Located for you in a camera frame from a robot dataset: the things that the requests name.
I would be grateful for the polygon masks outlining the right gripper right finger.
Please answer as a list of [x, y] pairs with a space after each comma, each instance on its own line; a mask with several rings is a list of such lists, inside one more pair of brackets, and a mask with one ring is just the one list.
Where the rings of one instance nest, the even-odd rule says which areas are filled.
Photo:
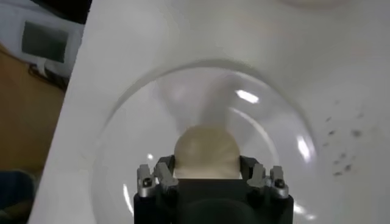
[[264, 165], [255, 158], [240, 156], [240, 172], [242, 179], [260, 195], [269, 194], [272, 198], [288, 198], [289, 187], [284, 180], [281, 166], [273, 166], [266, 173]]

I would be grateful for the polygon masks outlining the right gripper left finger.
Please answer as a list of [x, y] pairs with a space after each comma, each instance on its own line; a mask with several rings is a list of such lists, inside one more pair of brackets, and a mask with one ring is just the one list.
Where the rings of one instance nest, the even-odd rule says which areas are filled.
[[153, 197], [160, 188], [163, 195], [175, 197], [179, 181], [174, 177], [174, 155], [161, 157], [151, 172], [147, 164], [137, 168], [137, 194], [142, 198]]

